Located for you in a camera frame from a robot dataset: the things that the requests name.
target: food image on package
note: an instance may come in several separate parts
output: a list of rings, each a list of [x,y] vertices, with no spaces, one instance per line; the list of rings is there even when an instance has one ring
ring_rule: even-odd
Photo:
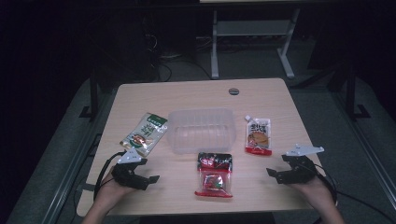
[[[231,198],[233,157],[230,154],[198,154],[199,186],[195,194],[207,197]]]

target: clear plastic container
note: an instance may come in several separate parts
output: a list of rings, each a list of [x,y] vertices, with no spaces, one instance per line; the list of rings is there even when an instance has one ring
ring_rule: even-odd
[[[227,108],[178,110],[168,117],[166,138],[178,154],[230,151],[236,130]]]

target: snack package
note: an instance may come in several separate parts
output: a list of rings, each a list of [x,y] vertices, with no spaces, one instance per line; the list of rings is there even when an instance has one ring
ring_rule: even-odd
[[[198,154],[199,187],[198,196],[231,198],[231,172],[233,157],[230,154]]]
[[[246,116],[247,140],[245,151],[256,155],[271,156],[271,120],[252,119]]]
[[[134,147],[141,156],[147,157],[160,141],[167,129],[167,119],[146,113],[134,130],[120,144],[123,147]]]

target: gray floor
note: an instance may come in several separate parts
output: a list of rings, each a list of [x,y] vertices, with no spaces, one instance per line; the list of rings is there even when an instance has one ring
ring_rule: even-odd
[[[276,53],[276,48],[281,43],[280,40],[263,39],[260,45],[234,53],[221,52],[219,79],[281,77],[291,86],[318,72],[306,69],[315,41],[295,40],[290,45],[288,57],[296,78],[286,78]],[[183,58],[167,63],[173,72],[169,81],[208,80],[209,52],[206,50],[198,53],[196,63],[199,66],[186,63]],[[160,71],[162,80],[167,79],[168,70],[161,67]],[[393,150],[396,148],[396,124],[375,99],[371,88],[359,79],[356,104],[364,105],[371,118],[351,121],[343,108],[344,91],[331,93],[325,88],[329,78],[325,77],[302,90],[290,90],[313,145],[325,148],[325,152],[318,154],[322,165],[336,180],[339,191],[375,206],[396,220],[394,201],[389,199],[394,198],[392,192],[395,188],[392,182],[387,182],[388,179],[396,180],[396,164],[393,162],[396,157],[396,151]],[[89,92],[87,80],[65,113],[15,206],[9,223],[81,221],[81,217],[76,216],[75,203],[80,195],[79,185],[84,183],[92,162],[92,156],[84,160],[85,155],[95,136],[105,127],[117,90],[111,94],[100,93],[100,112],[92,122],[78,117],[82,108],[90,103]],[[94,147],[92,149],[90,155],[94,154]],[[76,155],[81,155],[81,150],[84,156],[76,158]],[[382,162],[382,167],[373,165],[376,164],[373,156]],[[74,164],[72,161],[82,164],[80,170],[79,163]],[[378,172],[381,168],[388,175]],[[63,174],[68,174],[73,169],[79,171],[78,175],[65,179]],[[339,195],[338,207],[347,223],[390,223],[373,209],[343,195]],[[277,224],[298,224],[313,223],[318,215],[309,210],[275,212],[274,217]],[[138,223],[138,218],[108,217],[105,223]]]

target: red sauce pouch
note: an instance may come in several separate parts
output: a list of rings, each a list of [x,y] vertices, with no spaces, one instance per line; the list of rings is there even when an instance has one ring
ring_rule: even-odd
[[[247,136],[245,151],[255,155],[271,156],[271,120],[246,116]]]

